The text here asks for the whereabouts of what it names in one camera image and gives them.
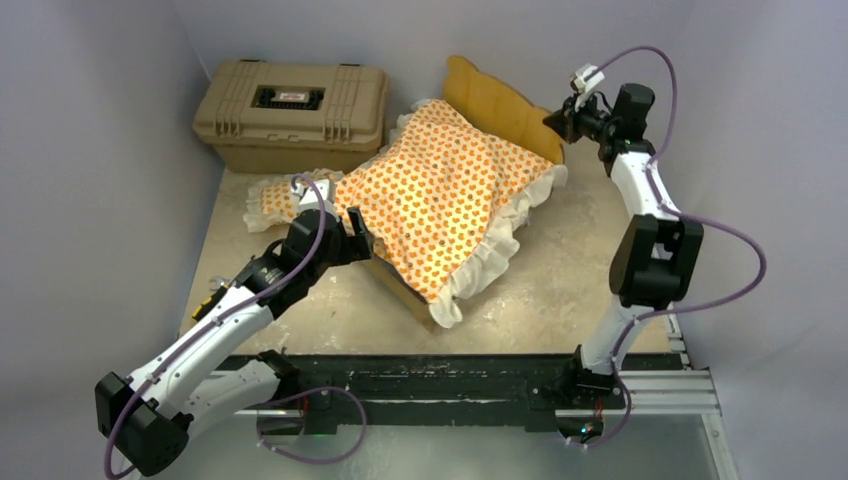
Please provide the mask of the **wooden pet bed frame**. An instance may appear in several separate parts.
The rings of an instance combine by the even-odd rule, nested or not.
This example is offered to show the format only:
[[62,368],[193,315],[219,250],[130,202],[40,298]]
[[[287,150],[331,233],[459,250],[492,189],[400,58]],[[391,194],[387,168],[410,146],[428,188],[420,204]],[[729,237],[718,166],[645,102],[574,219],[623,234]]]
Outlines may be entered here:
[[[564,165],[558,140],[542,122],[546,110],[462,56],[454,55],[448,59],[440,97],[422,101],[426,100],[444,100],[475,128],[498,134],[556,165]],[[367,270],[423,328],[430,332],[444,329],[430,317],[423,298],[402,282],[388,262],[375,255],[368,262]]]

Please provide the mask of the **orange patterned white blanket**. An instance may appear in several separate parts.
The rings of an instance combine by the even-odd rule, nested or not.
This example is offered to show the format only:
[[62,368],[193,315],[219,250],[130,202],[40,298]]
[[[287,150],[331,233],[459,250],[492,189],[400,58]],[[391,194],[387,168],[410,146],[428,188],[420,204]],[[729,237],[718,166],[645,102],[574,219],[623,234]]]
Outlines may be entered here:
[[374,253],[451,328],[457,302],[510,266],[515,232],[566,183],[568,169],[475,128],[444,100],[402,116],[393,142],[336,185],[339,211],[359,208]]

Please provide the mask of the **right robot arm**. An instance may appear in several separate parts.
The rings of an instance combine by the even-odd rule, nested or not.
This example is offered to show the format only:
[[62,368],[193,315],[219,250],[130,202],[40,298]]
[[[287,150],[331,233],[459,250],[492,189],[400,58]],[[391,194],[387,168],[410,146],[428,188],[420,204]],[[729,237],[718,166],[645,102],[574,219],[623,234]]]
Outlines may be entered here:
[[687,293],[702,245],[703,226],[670,213],[650,167],[656,150],[644,133],[654,101],[654,92],[636,83],[622,85],[613,105],[578,87],[543,121],[567,143],[587,138],[598,144],[630,216],[609,269],[610,306],[561,381],[564,399],[576,407],[617,387],[616,372],[646,324]]

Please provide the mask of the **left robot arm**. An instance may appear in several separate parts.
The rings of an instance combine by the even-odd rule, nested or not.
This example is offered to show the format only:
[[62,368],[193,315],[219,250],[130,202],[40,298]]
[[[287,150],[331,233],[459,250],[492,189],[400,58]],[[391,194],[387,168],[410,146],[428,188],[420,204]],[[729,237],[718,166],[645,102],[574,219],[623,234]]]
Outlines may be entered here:
[[303,211],[286,238],[270,244],[200,306],[186,335],[129,376],[110,372],[97,383],[107,478],[126,475],[112,469],[115,450],[129,462],[130,472],[153,476],[190,440],[242,409],[284,409],[300,398],[337,392],[330,385],[303,389],[299,369],[274,351],[228,374],[212,374],[249,337],[305,298],[328,268],[371,257],[373,237],[361,212],[351,207],[348,215],[351,233],[330,210]]

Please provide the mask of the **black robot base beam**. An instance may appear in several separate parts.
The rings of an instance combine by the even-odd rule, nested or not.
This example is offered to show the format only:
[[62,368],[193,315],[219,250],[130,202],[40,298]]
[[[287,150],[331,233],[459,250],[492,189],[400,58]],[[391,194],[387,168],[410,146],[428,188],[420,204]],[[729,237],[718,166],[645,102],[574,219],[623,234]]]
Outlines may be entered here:
[[342,425],[521,427],[557,432],[574,415],[625,406],[611,377],[577,369],[569,354],[256,354],[272,397],[308,434]]

